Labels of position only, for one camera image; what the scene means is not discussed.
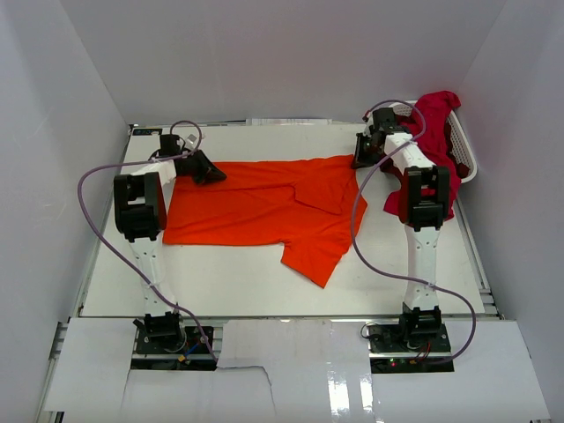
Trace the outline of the orange t shirt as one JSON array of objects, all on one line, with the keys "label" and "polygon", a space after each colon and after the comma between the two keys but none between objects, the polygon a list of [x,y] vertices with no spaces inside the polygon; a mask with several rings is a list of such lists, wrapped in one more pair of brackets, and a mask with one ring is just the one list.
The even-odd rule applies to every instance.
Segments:
[{"label": "orange t shirt", "polygon": [[281,263],[320,287],[352,245],[366,200],[352,156],[287,161],[222,161],[223,182],[175,180],[167,245],[281,244]]}]

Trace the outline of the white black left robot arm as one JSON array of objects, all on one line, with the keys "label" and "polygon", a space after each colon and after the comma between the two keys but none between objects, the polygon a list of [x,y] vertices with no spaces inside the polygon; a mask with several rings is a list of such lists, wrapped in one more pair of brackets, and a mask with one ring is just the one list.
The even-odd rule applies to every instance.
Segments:
[{"label": "white black left robot arm", "polygon": [[147,340],[168,353],[185,348],[187,335],[175,308],[173,290],[161,261],[162,236],[167,228],[163,187],[178,176],[197,185],[223,182],[226,174],[198,149],[190,149],[176,134],[160,136],[151,163],[132,174],[114,178],[115,225],[131,248],[135,265],[144,274],[141,287],[145,317],[137,321]]}]

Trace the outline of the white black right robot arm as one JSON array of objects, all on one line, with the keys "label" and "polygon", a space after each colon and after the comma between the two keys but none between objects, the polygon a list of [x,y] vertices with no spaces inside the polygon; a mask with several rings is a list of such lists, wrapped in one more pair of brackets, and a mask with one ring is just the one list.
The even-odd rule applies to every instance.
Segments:
[{"label": "white black right robot arm", "polygon": [[363,121],[366,127],[357,134],[352,168],[390,161],[399,172],[397,216],[404,224],[408,251],[402,314],[397,325],[384,331],[381,341],[416,352],[429,347],[442,327],[434,286],[437,244],[449,214],[449,170],[426,157],[393,108],[370,111]]}]

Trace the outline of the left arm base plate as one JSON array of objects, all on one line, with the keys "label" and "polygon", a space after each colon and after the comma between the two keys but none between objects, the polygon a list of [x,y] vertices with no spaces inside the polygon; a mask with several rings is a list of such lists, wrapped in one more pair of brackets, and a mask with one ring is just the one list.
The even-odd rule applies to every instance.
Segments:
[{"label": "left arm base plate", "polygon": [[185,334],[171,346],[151,341],[146,333],[137,330],[130,361],[132,370],[204,371],[213,372],[217,365],[204,344],[196,326],[185,326]]}]

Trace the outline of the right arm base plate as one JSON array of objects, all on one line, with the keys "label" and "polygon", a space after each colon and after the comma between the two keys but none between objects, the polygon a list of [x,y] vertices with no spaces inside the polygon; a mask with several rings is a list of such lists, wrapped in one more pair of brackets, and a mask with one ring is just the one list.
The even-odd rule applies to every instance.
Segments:
[{"label": "right arm base plate", "polygon": [[409,344],[398,324],[365,323],[360,336],[367,340],[373,375],[452,373],[451,345],[446,326],[430,339]]}]

